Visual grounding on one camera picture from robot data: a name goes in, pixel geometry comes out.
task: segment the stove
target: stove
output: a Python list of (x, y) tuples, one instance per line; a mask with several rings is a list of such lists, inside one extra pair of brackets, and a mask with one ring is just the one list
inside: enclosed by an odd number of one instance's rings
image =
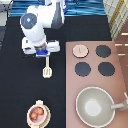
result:
[[(106, 90), (115, 103), (122, 102), (126, 87), (114, 41), (66, 43), (66, 128), (90, 128), (76, 113), (76, 97), (86, 87)], [(105, 128), (127, 128), (128, 111), (116, 111)]]

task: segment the wooden spatula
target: wooden spatula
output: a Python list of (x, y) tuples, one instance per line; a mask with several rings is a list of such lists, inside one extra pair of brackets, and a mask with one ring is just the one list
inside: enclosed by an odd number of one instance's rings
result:
[(52, 69), (49, 67), (49, 56), (46, 57), (46, 67), (43, 69), (43, 77), (50, 78), (52, 76)]

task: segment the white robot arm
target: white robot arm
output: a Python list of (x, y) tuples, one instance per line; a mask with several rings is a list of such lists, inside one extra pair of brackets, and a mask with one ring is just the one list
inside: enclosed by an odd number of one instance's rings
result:
[(21, 17), (20, 24), (25, 37), (22, 40), (22, 49), (25, 54), (48, 56), (50, 52), (60, 51), (58, 41), (46, 42), (43, 28), (59, 29), (64, 24), (62, 0), (51, 0), (50, 6), (29, 6)]

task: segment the black burner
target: black burner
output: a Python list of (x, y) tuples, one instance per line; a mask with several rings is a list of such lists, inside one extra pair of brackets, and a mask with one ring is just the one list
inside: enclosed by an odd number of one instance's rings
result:
[(109, 62), (100, 63), (98, 70), (103, 76), (112, 76), (115, 72), (114, 66)]
[(89, 75), (90, 71), (91, 71), (91, 68), (89, 64), (87, 64), (86, 62), (79, 62), (75, 66), (75, 72), (79, 76), (82, 76), (82, 77), (87, 76)]
[(96, 54), (100, 57), (106, 58), (111, 54), (111, 49), (106, 45), (99, 45), (96, 48)]

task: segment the stove burner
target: stove burner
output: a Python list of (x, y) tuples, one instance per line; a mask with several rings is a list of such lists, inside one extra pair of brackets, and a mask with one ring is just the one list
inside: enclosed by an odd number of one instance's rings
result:
[(75, 66), (75, 72), (79, 76), (82, 76), (82, 77), (87, 76), (89, 75), (90, 71), (91, 71), (91, 68), (89, 64), (86, 62), (79, 62)]
[(100, 57), (106, 58), (111, 54), (111, 49), (106, 45), (99, 45), (96, 48), (96, 54)]
[(115, 72), (114, 66), (109, 62), (100, 63), (98, 70), (103, 76), (112, 76)]
[(83, 57), (86, 57), (88, 55), (88, 53), (89, 53), (89, 50), (84, 45), (76, 45), (73, 48), (73, 54), (75, 57), (83, 58)]

